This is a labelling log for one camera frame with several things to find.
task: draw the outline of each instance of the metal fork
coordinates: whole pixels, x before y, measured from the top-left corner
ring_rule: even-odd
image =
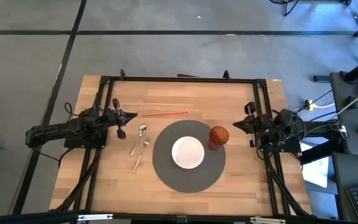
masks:
[[[142,149],[142,151],[140,152],[139,158],[137,159],[135,168],[134,168],[134,170],[132,171],[132,173],[135,173],[135,172],[136,172],[137,167],[139,166],[140,159],[142,158],[144,149],[149,145],[149,142],[150,142],[150,138],[147,138],[147,139],[143,142],[143,149]]]

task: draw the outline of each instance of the gray floor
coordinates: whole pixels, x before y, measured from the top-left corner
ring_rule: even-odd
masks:
[[[0,0],[0,29],[71,29],[79,0]],[[358,1],[352,7],[358,12]],[[348,8],[337,2],[301,1],[288,17],[267,0],[92,0],[81,30],[357,30]],[[0,36],[0,215],[8,212],[29,150],[24,133],[39,124],[67,44],[67,36]],[[174,76],[178,73],[283,80],[288,107],[330,90],[312,75],[358,65],[358,38],[278,36],[78,36],[51,123],[66,120],[63,104],[75,104],[83,75]],[[332,103],[332,96],[319,104]],[[333,110],[308,111],[304,119]],[[62,141],[43,152],[58,157]],[[55,161],[40,158],[24,212],[48,209],[57,174]],[[319,213],[322,198],[310,199]]]

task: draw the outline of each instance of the red stick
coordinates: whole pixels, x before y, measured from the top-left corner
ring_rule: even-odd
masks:
[[[190,113],[190,111],[174,111],[174,112],[166,112],[166,113],[142,114],[142,118],[146,118],[149,116],[165,116],[165,115],[185,114],[185,113]]]

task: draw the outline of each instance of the chair leg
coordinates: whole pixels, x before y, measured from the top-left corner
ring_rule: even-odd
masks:
[[[296,2],[294,3],[294,5],[292,6],[292,8],[287,12],[287,5],[288,3],[285,3],[285,13],[284,16],[289,15],[292,12],[292,9],[295,8],[296,4],[298,4],[299,0],[296,0]]]

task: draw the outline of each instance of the gray placemat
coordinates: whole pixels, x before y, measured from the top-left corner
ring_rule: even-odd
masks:
[[[184,193],[199,192],[212,186],[221,176],[226,161],[224,147],[208,149],[211,128],[199,121],[177,121],[158,136],[153,151],[153,166],[161,181],[173,190]],[[204,160],[194,169],[179,167],[172,158],[172,146],[183,136],[198,139],[204,147]]]

